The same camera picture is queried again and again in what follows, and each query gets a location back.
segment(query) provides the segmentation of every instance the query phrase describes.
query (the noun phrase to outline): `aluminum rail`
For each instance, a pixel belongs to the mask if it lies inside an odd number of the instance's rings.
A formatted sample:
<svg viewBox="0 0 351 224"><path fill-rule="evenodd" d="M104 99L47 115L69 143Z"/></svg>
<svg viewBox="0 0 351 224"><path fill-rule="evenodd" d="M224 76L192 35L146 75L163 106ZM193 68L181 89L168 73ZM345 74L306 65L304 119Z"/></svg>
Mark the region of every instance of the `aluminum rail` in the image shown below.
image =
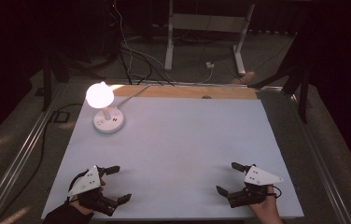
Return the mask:
<svg viewBox="0 0 351 224"><path fill-rule="evenodd" d="M289 105L291 107L292 113L294 114L294 118L298 125L302 130L302 134L305 136L307 140L308 148L310 156L313 159L313 163L315 164L315 168L318 172L319 177L321 178L321 183L324 186L325 191L330 199L333 210L335 212L336 217L340 224L351 224L351 216L349 211L347 210L344 200L336 186L335 181L330 175L330 171L321 155L319 146L316 144L314 137L306 127L306 124L302 123L302 120L299 119L298 113L298 101L295 95L292 95L288 98Z"/></svg>
<svg viewBox="0 0 351 224"><path fill-rule="evenodd" d="M57 88L53 93L53 99L51 104L48 106L46 112L42 112L41 115L38 117L33 129L27 136L26 140L24 141L23 146L18 152L18 155L13 160L13 162L8 167L7 171L3 175L0 181L0 209L5 202L8 194L10 193L13 185L15 184L16 180L21 173L21 169L24 167L24 164L27 162L31 152L34 149L36 142L38 141L40 135L42 134L45 124L50 117L51 109L53 108L54 103L59 98L61 93L64 90L63 83L59 83Z"/></svg>

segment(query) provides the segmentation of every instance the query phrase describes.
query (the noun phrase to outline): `table lamp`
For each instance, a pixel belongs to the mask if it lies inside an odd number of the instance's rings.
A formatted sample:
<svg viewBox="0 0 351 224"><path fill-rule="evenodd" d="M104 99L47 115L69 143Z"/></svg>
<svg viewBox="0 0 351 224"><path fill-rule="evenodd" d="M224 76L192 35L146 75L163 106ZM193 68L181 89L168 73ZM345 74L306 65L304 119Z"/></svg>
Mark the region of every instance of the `table lamp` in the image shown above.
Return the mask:
<svg viewBox="0 0 351 224"><path fill-rule="evenodd" d="M99 133L115 133L124 124L124 117L117 107L108 107L114 101L114 92L105 82L91 85L86 91L86 100L93 108L101 109L93 119Z"/></svg>

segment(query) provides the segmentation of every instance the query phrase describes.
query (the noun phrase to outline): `white table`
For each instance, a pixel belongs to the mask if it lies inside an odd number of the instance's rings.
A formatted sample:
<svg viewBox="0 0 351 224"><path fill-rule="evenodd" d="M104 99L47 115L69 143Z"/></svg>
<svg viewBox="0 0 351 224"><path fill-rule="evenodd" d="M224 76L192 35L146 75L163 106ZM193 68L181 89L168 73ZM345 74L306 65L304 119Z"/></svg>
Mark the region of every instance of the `white table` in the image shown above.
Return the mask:
<svg viewBox="0 0 351 224"><path fill-rule="evenodd" d="M114 105L123 98L116 96ZM42 218L61 205L72 179L93 165L120 166L105 175L103 194L131 200L102 220L233 219L253 217L247 206L230 208L216 185L244 187L233 161L257 164L284 183L277 199L281 217L303 212L264 108L257 99L134 97L119 108L124 127L113 134L94 130L97 109L85 102L53 183Z"/></svg>

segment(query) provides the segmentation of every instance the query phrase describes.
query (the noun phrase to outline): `metal frame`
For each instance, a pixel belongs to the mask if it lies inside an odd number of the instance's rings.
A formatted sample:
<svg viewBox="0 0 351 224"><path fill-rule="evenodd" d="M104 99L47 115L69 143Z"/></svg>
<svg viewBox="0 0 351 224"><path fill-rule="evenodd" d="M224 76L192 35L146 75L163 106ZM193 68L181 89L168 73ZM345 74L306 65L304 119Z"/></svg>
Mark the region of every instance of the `metal frame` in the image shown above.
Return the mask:
<svg viewBox="0 0 351 224"><path fill-rule="evenodd" d="M170 72L172 71L173 67L174 29L208 30L240 33L239 42L233 46L233 55L237 66L237 74L239 76L244 76L246 74L246 70L240 51L246 38L246 33L251 21L251 15L254 11L254 7L254 4L249 6L244 18L178 14L174 13L173 11L173 0L169 0L169 26L164 70L166 72Z"/></svg>
<svg viewBox="0 0 351 224"><path fill-rule="evenodd" d="M59 86L56 88L56 91L54 92L54 99L49 105L49 109L47 111L51 111L53 108L53 104L56 102L58 97L61 95L63 92L62 90L65 89L64 85L66 84L59 84ZM205 84L202 86L240 86L240 87L245 87L244 85L215 85L215 84ZM259 90L256 91L271 91L271 92L278 92L279 94L282 94L282 88L280 87L263 87ZM332 207L335 211L335 214L339 220L339 223L345 224L345 223L351 223L351 215L346 208L344 204L344 200L340 194L340 191L338 187L336 186L336 183L330 176L330 171L322 158L320 149L318 148L317 144L314 141L314 137L312 134L309 132L307 129L306 125L302 122L301 119L298 119L299 113L298 113L298 100L295 97L295 95L286 95L288 97L288 102L289 106L291 107L291 110L293 111L294 119L296 122L299 124L302 134L305 136L305 139L308 144L309 148L309 153L312 156L313 162L315 163L315 168L317 169L317 172L321 178L321 182L323 183L323 186L325 188L325 191L328 194L328 197L330 199L330 202L332 204ZM0 209L7 198L9 192L11 191L15 181L17 180L21 169L23 168L24 164L26 161L29 159L29 156L38 140L40 135L43 132L44 126L46 121L49 119L49 112L43 112L41 116L38 118L34 128L30 132L29 136L25 140L24 145L22 146L21 150L19 151L17 157L15 160L11 163L11 165L8 167L6 173L2 177L0 181Z"/></svg>

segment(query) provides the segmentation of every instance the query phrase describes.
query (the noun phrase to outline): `robotic hand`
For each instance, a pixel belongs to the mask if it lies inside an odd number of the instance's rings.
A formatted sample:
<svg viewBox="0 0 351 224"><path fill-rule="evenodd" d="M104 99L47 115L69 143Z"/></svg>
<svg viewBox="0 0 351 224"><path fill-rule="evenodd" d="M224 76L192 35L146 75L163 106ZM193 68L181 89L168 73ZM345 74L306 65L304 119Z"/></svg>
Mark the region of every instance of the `robotic hand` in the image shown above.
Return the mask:
<svg viewBox="0 0 351 224"><path fill-rule="evenodd" d="M117 173L119 172L119 169L119 166L112 166L109 168L93 166L89 171L80 173L71 182L65 203L69 203L70 197L77 195L77 199L81 206L112 217L115 209L117 209L118 206L127 203L131 199L132 194L126 194L118 198L116 201L108 199L100 191L100 178L104 174L112 175Z"/></svg>
<svg viewBox="0 0 351 224"><path fill-rule="evenodd" d="M232 208L253 203L262 203L263 201L265 201L266 196L275 196L276 198L280 197L281 191L280 195L278 196L275 193L268 194L268 185L284 182L283 178L261 170L255 165L244 166L239 163L233 162L232 168L240 172L246 171L246 187L243 188L241 191L229 193L222 187L217 186L217 192L228 199L229 204Z"/></svg>

